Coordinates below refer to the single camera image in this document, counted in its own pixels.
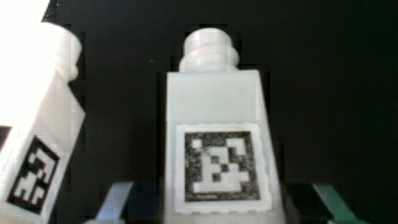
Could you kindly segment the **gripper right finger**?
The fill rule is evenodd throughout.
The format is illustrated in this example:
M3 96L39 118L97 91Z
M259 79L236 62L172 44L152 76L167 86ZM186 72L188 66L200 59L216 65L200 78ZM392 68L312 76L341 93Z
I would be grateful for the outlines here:
M314 183L312 189L332 215L327 224L369 224L357 218L334 186L330 184Z

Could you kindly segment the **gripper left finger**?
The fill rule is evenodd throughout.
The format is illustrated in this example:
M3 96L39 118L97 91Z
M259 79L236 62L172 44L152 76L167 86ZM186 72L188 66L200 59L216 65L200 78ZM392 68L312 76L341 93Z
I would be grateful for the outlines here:
M126 224L126 220L120 215L131 188L131 181L115 182L112 184L96 217L88 219L81 224Z

